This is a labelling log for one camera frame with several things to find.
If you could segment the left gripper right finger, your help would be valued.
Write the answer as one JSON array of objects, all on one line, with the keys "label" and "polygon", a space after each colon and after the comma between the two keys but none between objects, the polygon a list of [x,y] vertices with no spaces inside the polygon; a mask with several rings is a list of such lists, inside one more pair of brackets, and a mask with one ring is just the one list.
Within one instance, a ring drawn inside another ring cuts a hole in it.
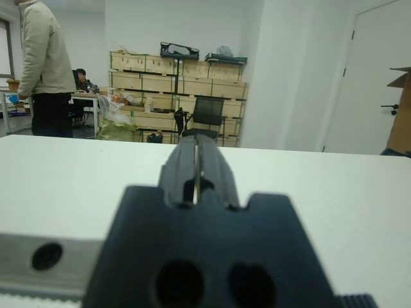
[{"label": "left gripper right finger", "polygon": [[231,168],[214,139],[197,135],[200,172],[200,192],[211,189],[222,205],[228,209],[239,209],[240,201]]}]

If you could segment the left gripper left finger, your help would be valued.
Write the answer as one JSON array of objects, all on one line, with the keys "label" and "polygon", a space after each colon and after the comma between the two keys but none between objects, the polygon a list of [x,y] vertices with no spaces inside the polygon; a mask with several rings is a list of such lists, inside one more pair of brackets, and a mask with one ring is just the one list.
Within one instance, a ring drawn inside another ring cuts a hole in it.
[{"label": "left gripper left finger", "polygon": [[161,168],[159,187],[169,207],[193,206],[195,190],[195,146],[193,136],[182,138]]}]

